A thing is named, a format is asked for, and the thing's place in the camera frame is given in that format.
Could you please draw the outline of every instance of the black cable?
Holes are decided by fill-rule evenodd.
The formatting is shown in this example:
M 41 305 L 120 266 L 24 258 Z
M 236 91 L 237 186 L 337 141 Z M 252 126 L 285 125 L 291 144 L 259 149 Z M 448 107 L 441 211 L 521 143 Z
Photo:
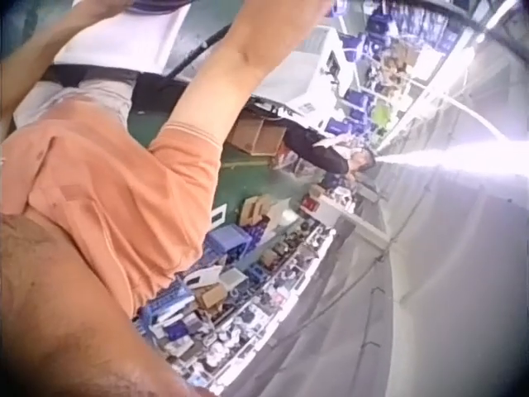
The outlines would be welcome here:
M 205 41 L 203 41 L 197 48 L 192 50 L 178 65 L 174 67 L 166 76 L 166 79 L 174 79 L 185 68 L 190 66 L 200 55 L 202 55 L 208 48 L 214 46 L 224 38 L 226 33 L 230 30 L 231 24 L 224 26 L 220 30 L 213 33 Z

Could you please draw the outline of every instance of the cardboard box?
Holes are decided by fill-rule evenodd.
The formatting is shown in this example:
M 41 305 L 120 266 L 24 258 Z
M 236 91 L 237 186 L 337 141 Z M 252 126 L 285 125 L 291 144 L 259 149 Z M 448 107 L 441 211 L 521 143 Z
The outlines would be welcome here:
M 213 287 L 197 289 L 194 291 L 198 305 L 202 309 L 210 309 L 221 304 L 228 296 L 226 288 L 222 284 L 216 284 Z
M 242 204 L 239 216 L 239 226 L 254 226 L 263 215 L 272 207 L 272 198 L 269 195 L 250 197 Z
M 259 258 L 259 261 L 263 264 L 263 266 L 267 269 L 272 269 L 274 267 L 274 263 L 278 260 L 279 255 L 277 252 L 273 250 L 265 250 L 261 257 Z
M 226 141 L 250 155 L 275 156 L 286 131 L 286 127 L 242 112 Z

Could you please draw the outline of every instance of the bright light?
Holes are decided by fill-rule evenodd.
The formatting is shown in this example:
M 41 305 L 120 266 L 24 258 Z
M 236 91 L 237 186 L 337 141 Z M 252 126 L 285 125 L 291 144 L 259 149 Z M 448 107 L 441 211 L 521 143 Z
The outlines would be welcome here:
M 502 3 L 502 5 L 499 6 L 498 10 L 494 13 L 494 15 L 492 15 L 492 17 L 488 20 L 487 25 L 485 25 L 487 30 L 493 29 L 498 24 L 498 22 L 503 18 L 503 16 L 507 14 L 511 8 L 516 6 L 517 3 L 518 3 L 518 0 L 505 0 Z M 485 40 L 485 35 L 482 33 L 478 36 L 478 38 L 476 39 L 476 42 L 478 44 L 483 43 L 483 40 Z
M 383 155 L 378 162 L 440 166 L 482 175 L 522 175 L 529 178 L 529 141 L 487 141 L 453 146 L 445 151 L 412 151 L 401 155 Z

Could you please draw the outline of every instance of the orange shirt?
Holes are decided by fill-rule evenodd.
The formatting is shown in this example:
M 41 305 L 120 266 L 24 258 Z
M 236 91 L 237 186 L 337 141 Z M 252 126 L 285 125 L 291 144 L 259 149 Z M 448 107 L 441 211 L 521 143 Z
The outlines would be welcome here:
M 65 100 L 2 144 L 1 211 L 66 231 L 132 316 L 202 255 L 221 153 L 173 123 L 145 149 L 108 110 Z

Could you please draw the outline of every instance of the person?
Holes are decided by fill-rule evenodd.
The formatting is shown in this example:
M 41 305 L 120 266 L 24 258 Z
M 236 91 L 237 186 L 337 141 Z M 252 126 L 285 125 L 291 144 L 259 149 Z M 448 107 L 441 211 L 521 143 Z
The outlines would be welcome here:
M 130 79 L 37 83 L 130 3 L 83 0 L 2 62 L 2 117 L 19 122 L 2 144 L 2 363 L 30 395 L 205 395 L 131 317 L 200 257 L 222 143 L 332 0 L 245 0 L 148 149 L 124 125 Z
M 284 144 L 302 159 L 327 173 L 349 175 L 364 172 L 376 165 L 374 153 L 368 147 L 352 150 L 342 146 L 319 146 L 322 136 L 301 126 L 290 126 L 284 136 Z

